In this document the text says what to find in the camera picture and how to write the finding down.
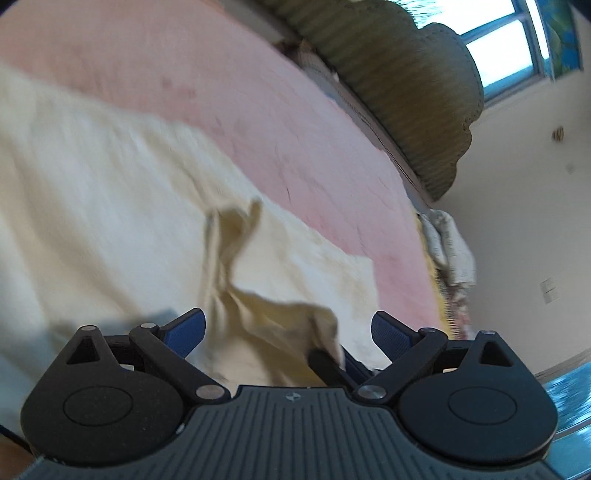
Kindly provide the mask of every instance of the crumpled towel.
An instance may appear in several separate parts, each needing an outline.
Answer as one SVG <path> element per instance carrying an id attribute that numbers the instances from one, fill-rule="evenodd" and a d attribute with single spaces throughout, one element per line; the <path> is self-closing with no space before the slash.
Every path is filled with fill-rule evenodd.
<path id="1" fill-rule="evenodd" d="M 305 352 L 369 368 L 372 263 L 270 202 L 202 132 L 0 65 L 0 423 L 76 329 L 207 317 L 188 357 L 238 384 L 318 385 Z"/>
<path id="2" fill-rule="evenodd" d="M 441 245 L 447 258 L 447 284 L 461 288 L 476 285 L 476 261 L 460 234 L 453 217 L 443 210 L 431 210 L 429 220 L 441 235 Z"/>

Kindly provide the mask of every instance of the light switch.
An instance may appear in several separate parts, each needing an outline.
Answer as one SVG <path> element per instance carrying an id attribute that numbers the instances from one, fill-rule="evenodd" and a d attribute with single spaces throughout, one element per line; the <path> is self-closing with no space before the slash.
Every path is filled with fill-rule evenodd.
<path id="1" fill-rule="evenodd" d="M 540 284 L 540 288 L 542 289 L 542 295 L 546 304 L 558 299 L 558 289 L 556 288 L 556 282 L 553 277 L 544 280 Z"/>

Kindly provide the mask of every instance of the round black disc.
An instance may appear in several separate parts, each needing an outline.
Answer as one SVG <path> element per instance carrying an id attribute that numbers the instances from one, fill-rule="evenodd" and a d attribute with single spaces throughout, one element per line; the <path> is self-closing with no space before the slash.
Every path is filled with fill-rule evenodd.
<path id="1" fill-rule="evenodd" d="M 399 416 L 422 445 L 467 464 L 506 465 L 543 452 L 556 429 L 556 409 L 532 377 L 481 366 L 433 375 L 402 394 Z"/>
<path id="2" fill-rule="evenodd" d="M 69 366 L 50 390 L 42 382 L 21 423 L 33 448 L 69 465 L 106 466 L 145 456 L 170 439 L 183 402 L 165 381 L 142 372 Z"/>

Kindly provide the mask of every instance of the pink bed sheet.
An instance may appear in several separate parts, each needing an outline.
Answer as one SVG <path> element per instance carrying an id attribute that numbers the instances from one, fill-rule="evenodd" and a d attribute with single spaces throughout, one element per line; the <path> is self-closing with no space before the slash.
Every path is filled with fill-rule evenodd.
<path id="1" fill-rule="evenodd" d="M 399 174 L 263 39 L 199 0 L 19 0 L 0 59 L 114 105 L 206 131 L 257 188 L 345 252 L 373 259 L 381 308 L 437 326 Z"/>

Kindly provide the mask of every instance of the ribbed gray plate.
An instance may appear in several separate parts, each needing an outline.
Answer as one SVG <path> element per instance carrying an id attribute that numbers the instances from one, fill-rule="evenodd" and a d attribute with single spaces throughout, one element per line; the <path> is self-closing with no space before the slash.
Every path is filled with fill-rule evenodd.
<path id="1" fill-rule="evenodd" d="M 26 480 L 557 480 L 545 464 L 512 471 L 447 465 L 420 450 L 391 413 L 338 388 L 242 387 L 198 408 L 186 428 L 146 458 L 103 469 L 41 460 Z"/>

